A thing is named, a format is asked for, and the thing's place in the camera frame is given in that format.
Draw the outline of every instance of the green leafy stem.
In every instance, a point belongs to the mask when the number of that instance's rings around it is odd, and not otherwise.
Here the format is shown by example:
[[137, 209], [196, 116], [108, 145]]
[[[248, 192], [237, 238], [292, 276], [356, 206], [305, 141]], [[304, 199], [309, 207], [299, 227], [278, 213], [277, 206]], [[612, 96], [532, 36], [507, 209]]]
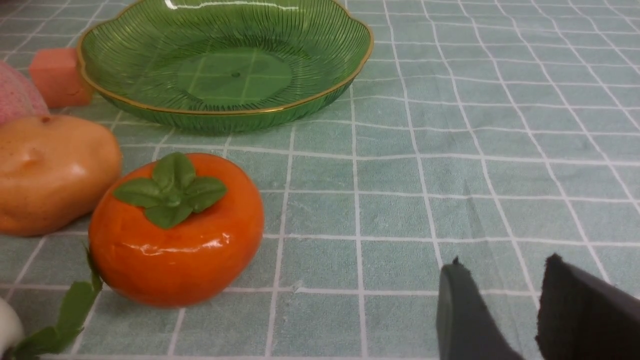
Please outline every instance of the green leafy stem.
[[86, 250], [91, 282], [74, 282], [60, 306], [58, 322], [22, 340], [4, 354], [3, 360], [37, 360], [40, 355], [63, 352], [84, 330], [84, 321], [102, 290], [102, 280]]
[[201, 213], [222, 199], [227, 187], [215, 177], [196, 176], [191, 160], [174, 152], [160, 159], [151, 178], [138, 177], [116, 188], [113, 196], [145, 209], [145, 217], [161, 229], [171, 229], [192, 213]]

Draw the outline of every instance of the persimmon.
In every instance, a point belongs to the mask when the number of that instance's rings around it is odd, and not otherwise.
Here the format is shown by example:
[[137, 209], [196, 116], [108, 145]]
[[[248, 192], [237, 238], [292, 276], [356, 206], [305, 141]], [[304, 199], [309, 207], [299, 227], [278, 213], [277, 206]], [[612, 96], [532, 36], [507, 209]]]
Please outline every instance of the persimmon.
[[240, 275], [264, 230], [260, 192], [236, 164], [175, 152], [117, 181], [89, 225], [104, 282], [155, 307], [203, 302]]

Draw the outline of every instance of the orange block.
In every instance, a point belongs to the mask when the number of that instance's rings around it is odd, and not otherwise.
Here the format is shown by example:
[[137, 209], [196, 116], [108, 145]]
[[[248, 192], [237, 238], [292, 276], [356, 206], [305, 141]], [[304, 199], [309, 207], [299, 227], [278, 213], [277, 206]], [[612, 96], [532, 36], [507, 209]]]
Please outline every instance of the orange block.
[[29, 73], [49, 108], [91, 103], [93, 90], [80, 76], [74, 48], [40, 50], [29, 66]]

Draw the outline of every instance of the pink fruit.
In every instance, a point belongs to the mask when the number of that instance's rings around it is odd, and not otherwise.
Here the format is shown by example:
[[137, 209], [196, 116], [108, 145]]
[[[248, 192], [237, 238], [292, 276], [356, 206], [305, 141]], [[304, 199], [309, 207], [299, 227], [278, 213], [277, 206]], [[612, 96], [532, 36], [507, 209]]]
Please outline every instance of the pink fruit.
[[35, 85], [4, 61], [0, 61], [0, 124], [34, 115], [48, 115]]

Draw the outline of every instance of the checkered tablecloth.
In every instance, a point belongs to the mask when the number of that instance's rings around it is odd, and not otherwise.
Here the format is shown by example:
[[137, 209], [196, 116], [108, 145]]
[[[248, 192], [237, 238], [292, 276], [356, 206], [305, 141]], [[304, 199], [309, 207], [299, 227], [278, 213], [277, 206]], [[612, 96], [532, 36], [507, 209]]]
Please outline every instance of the checkered tablecloth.
[[[210, 138], [98, 98], [65, 110], [113, 130], [126, 172], [173, 151], [226, 156], [259, 186], [266, 229], [219, 297], [166, 311], [105, 291], [55, 358], [437, 359], [439, 267], [455, 256], [526, 359], [540, 358], [553, 252], [640, 295], [640, 3], [344, 4], [376, 47], [349, 91], [307, 120]], [[125, 5], [1, 0], [0, 59], [26, 72], [35, 51], [74, 45]], [[87, 223], [0, 239], [0, 289], [29, 331], [88, 277]]]

